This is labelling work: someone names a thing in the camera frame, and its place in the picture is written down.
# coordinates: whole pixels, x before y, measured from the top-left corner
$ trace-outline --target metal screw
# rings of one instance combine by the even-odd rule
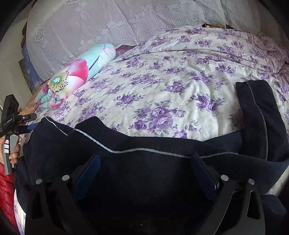
[[[63,181],[69,180],[69,178],[70,178],[69,175],[64,175],[64,176],[62,176],[62,180],[63,180]]]
[[[36,184],[41,184],[41,183],[42,183],[42,179],[38,179],[38,180],[36,180],[35,183],[36,183]]]
[[[226,175],[222,175],[222,176],[221,176],[221,179],[222,179],[223,181],[228,181],[229,177],[226,176]]]
[[[248,179],[249,184],[255,184],[255,181],[252,179]]]

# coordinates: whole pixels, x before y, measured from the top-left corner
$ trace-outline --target hand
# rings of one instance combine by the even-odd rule
[[[3,156],[2,156],[2,145],[4,144],[5,142],[5,136],[3,136],[2,138],[0,138],[0,163],[4,165],[4,162],[3,162]],[[14,148],[14,151],[13,153],[9,156],[9,159],[10,159],[10,162],[13,163],[13,164],[16,164],[18,162],[18,158],[19,158],[19,151],[20,151],[20,144],[17,144]]]

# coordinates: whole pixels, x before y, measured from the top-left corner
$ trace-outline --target black clamp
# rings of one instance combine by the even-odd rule
[[[191,156],[195,176],[207,199],[215,202],[195,235],[265,235],[261,197],[254,180],[238,183]]]

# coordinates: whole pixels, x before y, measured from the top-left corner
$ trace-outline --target bed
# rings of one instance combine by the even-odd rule
[[[235,83],[262,79],[272,87],[289,132],[288,39],[257,1],[183,0],[166,5],[147,1],[129,12],[117,3],[114,21],[98,22],[90,1],[68,0],[43,9],[42,20],[35,22],[40,13],[35,16],[33,10],[43,7],[38,0],[28,20],[27,48],[43,80],[95,44],[137,46],[105,66],[57,110],[38,112],[35,122],[49,116],[74,127],[97,116],[129,136],[204,141],[242,128]],[[188,15],[173,17],[181,12]],[[97,28],[88,25],[90,21]],[[194,27],[203,23],[223,29]],[[263,23],[270,23],[272,30]],[[237,30],[225,29],[226,25]],[[23,140],[28,141],[29,134]],[[268,193],[278,195],[288,174],[287,169]],[[24,234],[25,213],[16,196],[14,210]]]

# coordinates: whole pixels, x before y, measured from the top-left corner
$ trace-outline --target wall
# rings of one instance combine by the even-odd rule
[[[0,99],[14,94],[19,107],[24,108],[32,94],[25,82],[18,61],[23,58],[20,43],[32,2],[16,17],[0,42]]]

